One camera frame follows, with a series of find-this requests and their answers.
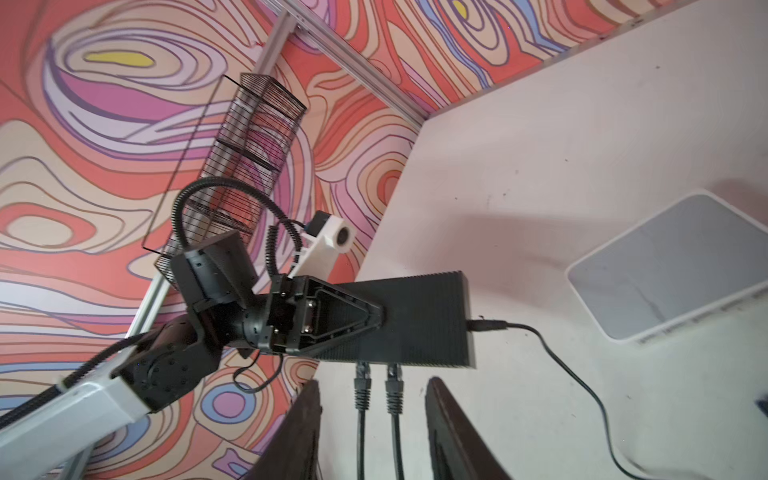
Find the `black metal grid basket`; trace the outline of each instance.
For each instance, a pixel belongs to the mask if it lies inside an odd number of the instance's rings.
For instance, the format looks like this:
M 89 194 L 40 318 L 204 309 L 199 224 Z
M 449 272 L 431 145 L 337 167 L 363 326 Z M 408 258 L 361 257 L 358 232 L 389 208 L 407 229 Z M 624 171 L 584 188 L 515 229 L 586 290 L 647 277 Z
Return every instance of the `black metal grid basket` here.
M 283 170 L 306 107 L 269 75 L 242 74 L 239 83 L 224 75 L 219 80 L 214 95 L 223 81 L 233 82 L 237 90 L 198 178 L 235 178 L 265 194 L 271 194 Z M 209 101 L 200 121 L 210 105 Z M 196 137 L 200 121 L 187 142 L 187 148 L 179 159 L 160 205 L 168 195 L 192 139 Z M 225 187 L 207 188 L 193 194 L 184 207 L 184 231 L 190 243 L 199 243 L 229 230 L 239 230 L 243 242 L 247 245 L 256 230 L 261 210 L 261 205 L 255 199 L 242 192 Z M 170 259 L 180 253 L 182 247 L 173 233 L 159 250 L 148 247 L 146 242 L 153 230 L 153 224 L 154 218 L 142 246 L 160 254 L 155 266 L 176 286 L 170 271 Z

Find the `white table surface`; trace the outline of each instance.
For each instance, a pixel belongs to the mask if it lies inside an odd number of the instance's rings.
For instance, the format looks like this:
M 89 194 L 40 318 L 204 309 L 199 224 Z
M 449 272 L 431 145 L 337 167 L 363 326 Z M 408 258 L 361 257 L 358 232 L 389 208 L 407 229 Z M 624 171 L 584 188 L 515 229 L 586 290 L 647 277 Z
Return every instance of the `white table surface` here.
M 700 0 L 428 121 L 359 280 L 462 270 L 474 317 L 540 329 L 597 391 L 625 465 L 662 478 L 768 478 L 768 418 L 754 405 L 768 393 L 768 299 L 619 346 L 564 278 L 699 187 L 768 223 L 765 25 L 765 2 Z M 533 335 L 475 334 L 475 352 L 476 369 L 403 369 L 408 480 L 432 477 L 432 376 L 517 480 L 625 478 L 594 401 Z M 355 478 L 354 366 L 323 363 L 316 377 L 323 477 Z M 389 479 L 385 367 L 372 377 L 366 477 Z

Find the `colorful swirl pattern wall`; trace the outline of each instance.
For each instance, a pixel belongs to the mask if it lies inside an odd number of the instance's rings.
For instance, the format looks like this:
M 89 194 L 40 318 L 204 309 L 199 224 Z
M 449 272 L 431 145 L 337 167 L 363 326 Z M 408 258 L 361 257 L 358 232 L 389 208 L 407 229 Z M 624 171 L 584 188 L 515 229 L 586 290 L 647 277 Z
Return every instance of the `colorful swirl pattern wall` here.
M 670 0 L 307 0 L 429 111 L 538 65 Z M 232 90 L 274 15 L 257 0 L 7 2 L 0 28 L 0 412 L 121 338 L 154 275 L 141 248 L 170 232 L 158 206 L 193 180 Z M 298 39 L 276 76 L 309 107 L 274 197 L 302 220 L 326 210 L 359 234 L 332 281 L 354 279 L 417 132 Z M 252 258 L 263 271 L 263 227 Z M 287 267 L 282 241 L 279 260 Z M 259 288 L 266 286 L 262 276 Z M 161 321 L 183 305 L 167 298 Z M 238 478 L 258 459 L 315 365 L 286 361 L 257 395 L 231 383 L 234 351 L 171 407 L 96 446 L 91 478 Z M 264 356 L 244 382 L 276 368 Z

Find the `black corrugated cable sleeve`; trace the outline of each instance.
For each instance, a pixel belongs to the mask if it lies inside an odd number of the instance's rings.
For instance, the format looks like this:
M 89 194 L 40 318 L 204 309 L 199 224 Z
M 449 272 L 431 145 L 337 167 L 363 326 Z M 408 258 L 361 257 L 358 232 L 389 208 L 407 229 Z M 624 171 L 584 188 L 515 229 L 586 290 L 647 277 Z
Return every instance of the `black corrugated cable sleeve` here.
M 371 403 L 371 367 L 358 362 L 355 375 L 355 408 L 357 409 L 357 480 L 366 477 L 366 410 Z
M 298 220 L 292 220 L 292 219 L 281 219 L 277 221 L 277 225 L 269 225 L 266 228 L 266 241 L 264 246 L 264 266 L 266 267 L 266 272 L 269 274 L 270 277 L 277 275 L 279 272 L 277 270 L 277 234 L 280 231 L 280 224 L 286 225 L 286 229 L 288 228 L 288 223 L 294 223 L 298 225 L 299 227 L 304 228 L 304 224 L 299 222 Z M 299 262 L 299 255 L 301 252 L 297 251 L 293 256 L 293 264 L 296 265 Z
M 176 196 L 176 200 L 174 200 L 174 206 L 170 212 L 170 224 L 174 230 L 174 235 L 176 235 L 176 240 L 184 249 L 187 249 L 190 246 L 189 240 L 187 239 L 187 234 L 184 232 L 184 205 L 195 192 L 203 190 L 204 188 L 211 187 L 227 187 L 239 190 L 244 194 L 248 194 L 251 197 L 257 199 L 260 204 L 264 205 L 270 212 L 272 212 L 275 218 L 281 220 L 281 222 L 283 220 L 289 220 L 289 218 L 280 209 L 280 207 L 278 207 L 277 204 L 275 204 L 272 199 L 270 199 L 269 195 L 265 194 L 261 190 L 258 190 L 253 185 L 249 185 L 243 181 L 228 177 L 200 178 L 181 189 L 179 194 Z M 298 230 L 296 230 L 294 225 L 290 222 L 283 224 L 286 226 L 291 240 L 293 240 L 294 248 L 297 252 L 300 252 L 302 243 Z
M 392 453 L 395 456 L 395 479 L 403 480 L 402 448 L 400 446 L 400 414 L 402 413 L 402 370 L 397 363 L 386 367 L 386 409 L 392 416 Z

